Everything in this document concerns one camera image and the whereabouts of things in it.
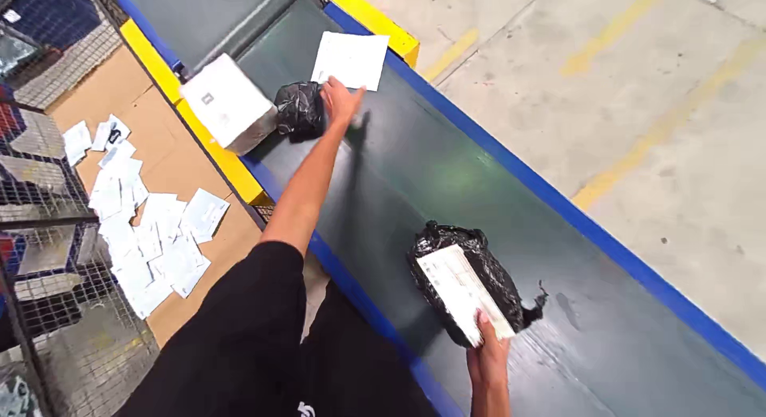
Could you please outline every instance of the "conveyor belt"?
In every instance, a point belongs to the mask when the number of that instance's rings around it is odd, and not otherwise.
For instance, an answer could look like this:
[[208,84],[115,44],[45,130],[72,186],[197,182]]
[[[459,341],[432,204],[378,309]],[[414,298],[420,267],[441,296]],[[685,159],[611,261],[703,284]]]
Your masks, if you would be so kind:
[[[119,0],[168,64],[180,59],[190,74],[221,53],[237,56],[295,0]],[[178,18],[184,13],[186,18]]]
[[[188,23],[204,5],[173,16]],[[363,28],[297,0],[237,62],[273,97],[310,77],[324,30]],[[470,384],[405,262],[426,219],[483,229],[528,304],[537,280],[551,293],[512,343],[514,415],[766,415],[762,363],[393,53],[363,108],[369,125],[342,144],[310,248],[440,412],[467,414]],[[312,145],[275,134],[243,161],[278,199]]]

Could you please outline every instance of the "black plastic bag package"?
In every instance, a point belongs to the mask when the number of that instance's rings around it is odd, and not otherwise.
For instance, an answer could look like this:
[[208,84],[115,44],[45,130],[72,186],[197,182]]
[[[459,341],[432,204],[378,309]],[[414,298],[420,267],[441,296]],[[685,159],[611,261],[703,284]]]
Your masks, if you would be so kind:
[[486,236],[481,230],[469,230],[454,225],[438,225],[435,221],[428,221],[426,228],[416,235],[415,244],[407,253],[407,261],[410,264],[417,288],[426,297],[428,304],[435,308],[444,328],[455,341],[455,344],[466,348],[471,347],[465,334],[446,310],[444,302],[439,298],[427,276],[417,264],[417,258],[455,244],[463,249],[468,263],[514,332],[519,333],[529,327],[532,321],[542,318],[542,307],[548,299],[548,294],[543,290],[542,283],[540,283],[541,294],[535,297],[535,306],[532,309],[524,308],[521,305],[521,298],[516,290],[516,285],[513,284],[508,272],[490,252]]
[[276,91],[276,129],[292,143],[311,140],[324,133],[325,106],[317,82],[295,82]]

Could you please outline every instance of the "white printed label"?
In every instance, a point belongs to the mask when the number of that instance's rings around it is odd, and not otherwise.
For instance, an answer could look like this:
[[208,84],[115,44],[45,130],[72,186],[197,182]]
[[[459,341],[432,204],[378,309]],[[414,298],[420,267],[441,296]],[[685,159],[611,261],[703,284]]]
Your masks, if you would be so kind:
[[16,13],[14,10],[8,10],[5,12],[5,14],[2,15],[5,20],[8,22],[15,24],[19,20],[22,20],[22,16],[19,13]]
[[479,308],[492,321],[498,339],[514,336],[508,320],[487,293],[459,245],[417,258],[417,264],[471,345],[482,344],[481,333],[476,326],[476,310]]

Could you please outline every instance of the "metal grid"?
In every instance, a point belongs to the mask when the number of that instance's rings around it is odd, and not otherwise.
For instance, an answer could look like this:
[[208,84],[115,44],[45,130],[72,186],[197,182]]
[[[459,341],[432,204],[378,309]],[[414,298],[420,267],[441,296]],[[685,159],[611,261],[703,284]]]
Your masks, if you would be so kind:
[[98,1],[0,0],[3,415],[112,415],[158,353],[43,111],[120,45]]
[[22,329],[40,362],[38,393],[55,415],[113,414],[158,352],[110,275],[97,228],[0,233],[0,257]]
[[20,103],[49,107],[121,44],[119,34],[93,0],[0,3],[4,4],[0,6],[0,34],[24,41],[34,50],[5,75],[5,84]]
[[92,216],[87,205],[53,120],[0,103],[0,221]]
[[269,222],[271,216],[274,213],[274,205],[256,205],[254,206],[255,212],[263,218],[263,222]]

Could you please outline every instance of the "hand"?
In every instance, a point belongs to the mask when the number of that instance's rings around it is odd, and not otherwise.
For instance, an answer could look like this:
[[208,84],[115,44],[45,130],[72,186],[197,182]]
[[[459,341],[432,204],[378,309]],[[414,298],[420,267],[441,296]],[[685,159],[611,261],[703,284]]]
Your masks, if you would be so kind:
[[322,86],[322,91],[320,92],[322,99],[325,100],[325,109],[330,117],[330,125],[342,123],[345,130],[349,126],[351,118],[359,110],[361,98],[365,95],[365,92],[367,92],[367,89],[361,87],[352,94],[343,86],[343,83],[330,76],[330,79]]
[[476,312],[476,325],[479,327],[484,344],[467,350],[468,373],[471,384],[474,385],[474,395],[477,390],[500,389],[508,391],[508,352],[510,338],[498,340],[495,327],[490,318],[482,311]]

